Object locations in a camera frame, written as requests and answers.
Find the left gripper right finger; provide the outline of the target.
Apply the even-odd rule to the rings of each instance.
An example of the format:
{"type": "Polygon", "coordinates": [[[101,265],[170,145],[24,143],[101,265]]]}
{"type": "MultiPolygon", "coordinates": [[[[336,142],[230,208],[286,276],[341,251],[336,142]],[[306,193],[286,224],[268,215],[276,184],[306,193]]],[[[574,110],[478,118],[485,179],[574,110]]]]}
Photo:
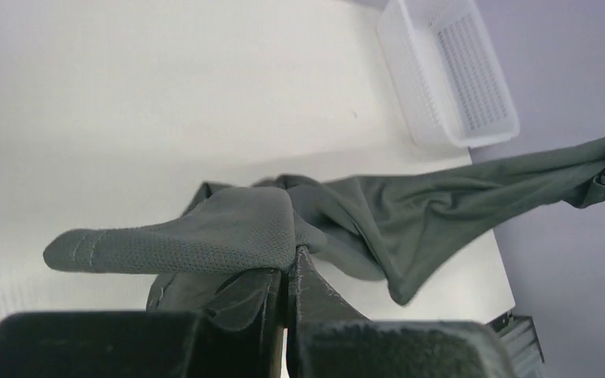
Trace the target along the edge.
{"type": "Polygon", "coordinates": [[[473,321],[372,321],[298,247],[288,273],[291,377],[513,377],[490,327],[473,321]]]}

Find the dark grey t shirt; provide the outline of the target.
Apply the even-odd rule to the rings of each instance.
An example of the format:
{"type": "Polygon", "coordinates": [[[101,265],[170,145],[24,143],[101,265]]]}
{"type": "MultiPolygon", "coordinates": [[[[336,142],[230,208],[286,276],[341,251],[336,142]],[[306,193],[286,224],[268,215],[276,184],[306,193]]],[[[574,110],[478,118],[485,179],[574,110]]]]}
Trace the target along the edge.
{"type": "Polygon", "coordinates": [[[43,259],[62,272],[232,275],[287,270],[305,250],[357,279],[386,280],[404,306],[495,226],[556,202],[584,209],[604,201],[605,137],[415,176],[205,182],[176,219],[70,230],[43,259]]]}

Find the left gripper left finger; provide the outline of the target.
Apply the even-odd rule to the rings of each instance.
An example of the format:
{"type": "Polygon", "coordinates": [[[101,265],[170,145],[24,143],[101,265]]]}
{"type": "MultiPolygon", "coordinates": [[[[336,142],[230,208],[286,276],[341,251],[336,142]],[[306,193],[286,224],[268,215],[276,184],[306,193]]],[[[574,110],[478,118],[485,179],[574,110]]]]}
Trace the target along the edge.
{"type": "Polygon", "coordinates": [[[0,377],[278,377],[282,274],[234,276],[195,310],[17,313],[0,377]]]}

